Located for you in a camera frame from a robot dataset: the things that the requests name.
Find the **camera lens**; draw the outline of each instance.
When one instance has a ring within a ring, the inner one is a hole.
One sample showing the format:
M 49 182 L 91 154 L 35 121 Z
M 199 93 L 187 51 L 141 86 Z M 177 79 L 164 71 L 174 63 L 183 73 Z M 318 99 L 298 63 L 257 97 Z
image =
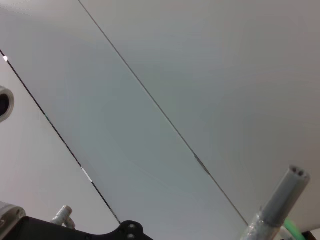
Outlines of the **camera lens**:
M 6 94 L 0 95 L 0 117 L 4 115 L 9 109 L 9 97 Z

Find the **ceiling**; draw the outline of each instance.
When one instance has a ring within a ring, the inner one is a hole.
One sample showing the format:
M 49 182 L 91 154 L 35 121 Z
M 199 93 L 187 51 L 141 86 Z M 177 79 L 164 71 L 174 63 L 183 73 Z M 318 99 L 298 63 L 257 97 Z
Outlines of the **ceiling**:
M 291 217 L 319 227 L 318 1 L 0 4 L 0 49 L 120 220 L 171 218 L 150 226 L 162 238 L 241 232 L 195 153 L 247 222 L 289 164 L 305 168 Z

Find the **green hose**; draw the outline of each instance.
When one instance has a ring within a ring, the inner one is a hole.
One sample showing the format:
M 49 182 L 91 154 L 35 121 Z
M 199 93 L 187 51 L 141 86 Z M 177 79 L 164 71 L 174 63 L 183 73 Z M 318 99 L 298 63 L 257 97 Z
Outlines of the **green hose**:
M 284 225 L 283 225 L 290 233 L 291 235 L 296 239 L 296 240 L 306 240 L 305 237 L 301 234 L 299 229 L 296 227 L 296 225 L 286 218 L 284 220 Z

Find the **green tube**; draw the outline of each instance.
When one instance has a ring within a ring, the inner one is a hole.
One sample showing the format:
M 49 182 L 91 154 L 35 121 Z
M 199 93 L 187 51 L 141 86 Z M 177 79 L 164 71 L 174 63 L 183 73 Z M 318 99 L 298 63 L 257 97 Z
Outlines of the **green tube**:
M 284 220 L 284 227 L 291 233 L 291 235 L 296 240 L 306 240 L 305 237 L 299 231 L 299 229 L 296 227 L 296 225 L 288 218 Z

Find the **white wall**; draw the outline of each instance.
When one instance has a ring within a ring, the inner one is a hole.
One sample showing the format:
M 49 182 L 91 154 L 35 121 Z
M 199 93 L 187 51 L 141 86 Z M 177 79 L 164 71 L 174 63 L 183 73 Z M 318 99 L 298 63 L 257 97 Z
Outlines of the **white wall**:
M 247 221 L 296 164 L 320 227 L 320 1 L 80 1 Z
M 0 9 L 1 50 L 120 221 L 153 239 L 239 238 L 245 223 L 76 0 Z
M 47 222 L 69 205 L 77 230 L 116 229 L 119 223 L 2 56 L 0 85 L 15 98 L 11 116 L 0 123 L 0 201 Z

